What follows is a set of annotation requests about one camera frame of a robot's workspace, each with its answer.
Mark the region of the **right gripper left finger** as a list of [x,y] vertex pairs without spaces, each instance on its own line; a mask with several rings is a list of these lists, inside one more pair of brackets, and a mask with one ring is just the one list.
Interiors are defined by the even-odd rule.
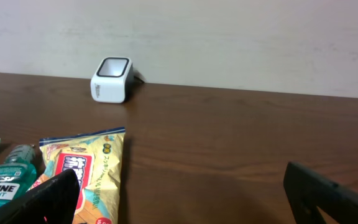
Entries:
[[36,188],[0,207],[0,224],[71,224],[80,185],[72,169],[48,179]]

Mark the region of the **yellow snack bag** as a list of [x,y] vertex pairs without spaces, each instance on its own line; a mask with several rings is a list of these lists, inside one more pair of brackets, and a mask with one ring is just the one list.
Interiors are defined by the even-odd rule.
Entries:
[[45,171],[31,188],[72,169],[80,185],[72,222],[117,223],[125,133],[125,128],[120,127],[40,139]]

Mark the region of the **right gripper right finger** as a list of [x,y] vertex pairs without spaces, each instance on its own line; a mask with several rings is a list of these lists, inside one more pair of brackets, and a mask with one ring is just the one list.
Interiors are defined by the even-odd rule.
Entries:
[[289,162],[283,186],[297,223],[325,223],[320,210],[338,223],[358,223],[358,194],[296,162]]

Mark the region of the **teal Listerine mouthwash bottle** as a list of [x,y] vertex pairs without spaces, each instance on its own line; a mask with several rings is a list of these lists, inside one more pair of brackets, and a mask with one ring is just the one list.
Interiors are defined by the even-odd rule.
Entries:
[[24,195],[35,182],[37,171],[32,161],[33,145],[18,145],[0,164],[0,207]]

